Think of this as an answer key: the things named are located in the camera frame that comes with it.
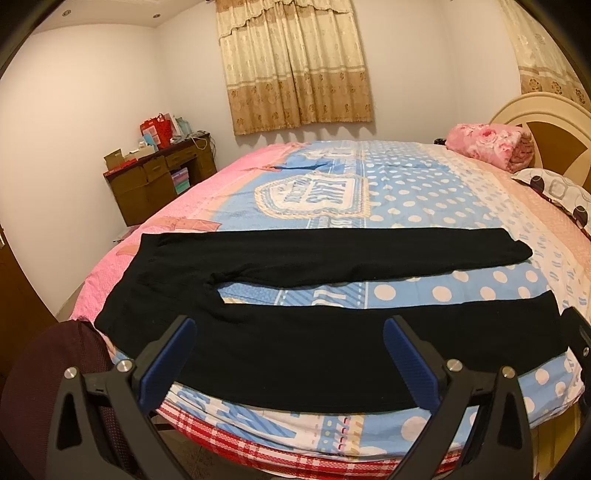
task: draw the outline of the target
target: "beige curtain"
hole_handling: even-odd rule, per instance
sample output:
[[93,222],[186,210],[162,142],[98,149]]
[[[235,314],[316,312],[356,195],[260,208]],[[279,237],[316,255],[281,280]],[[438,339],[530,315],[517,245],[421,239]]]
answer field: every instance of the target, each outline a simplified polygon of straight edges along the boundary
[[217,0],[234,133],[370,122],[350,0]]
[[591,111],[579,77],[546,29],[515,0],[499,0],[521,75],[521,92],[563,95]]

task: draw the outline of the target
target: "folded pink floral blanket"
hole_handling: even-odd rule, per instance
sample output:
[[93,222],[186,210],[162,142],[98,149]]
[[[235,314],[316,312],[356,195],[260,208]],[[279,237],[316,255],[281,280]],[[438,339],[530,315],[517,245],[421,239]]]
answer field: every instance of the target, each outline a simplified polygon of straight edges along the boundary
[[534,158],[531,133],[510,125],[456,125],[447,136],[446,147],[510,173],[527,168]]

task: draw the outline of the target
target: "polka dot pillow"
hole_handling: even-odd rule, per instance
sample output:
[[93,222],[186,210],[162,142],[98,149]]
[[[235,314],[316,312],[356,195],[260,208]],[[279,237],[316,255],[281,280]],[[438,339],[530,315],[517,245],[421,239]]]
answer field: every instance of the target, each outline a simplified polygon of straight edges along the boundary
[[543,168],[526,168],[513,179],[529,185],[549,202],[562,208],[591,239],[591,194],[572,180]]

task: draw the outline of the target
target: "ceiling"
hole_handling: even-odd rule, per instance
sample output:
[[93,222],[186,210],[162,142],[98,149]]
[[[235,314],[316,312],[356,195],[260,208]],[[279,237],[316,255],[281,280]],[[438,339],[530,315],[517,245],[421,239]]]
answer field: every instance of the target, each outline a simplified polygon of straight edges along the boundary
[[[205,0],[66,0],[35,33],[88,24],[127,24],[157,27]],[[64,17],[67,10],[72,12]]]

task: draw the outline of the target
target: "floor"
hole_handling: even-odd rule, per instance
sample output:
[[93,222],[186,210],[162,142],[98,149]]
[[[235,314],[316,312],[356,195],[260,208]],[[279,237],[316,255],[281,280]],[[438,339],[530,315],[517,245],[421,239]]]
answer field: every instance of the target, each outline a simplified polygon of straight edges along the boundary
[[[60,309],[56,315],[58,322],[66,322],[70,319],[81,289],[82,285]],[[194,480],[272,480],[276,478],[268,473],[226,460],[200,447],[176,430],[161,432],[160,435],[179,463]]]
[[80,295],[81,290],[82,285],[76,289],[72,296],[63,304],[60,311],[57,312],[56,318],[58,322],[66,322],[70,320],[70,315],[72,315],[72,312],[74,311],[74,306],[76,305],[76,300],[78,300],[78,295]]

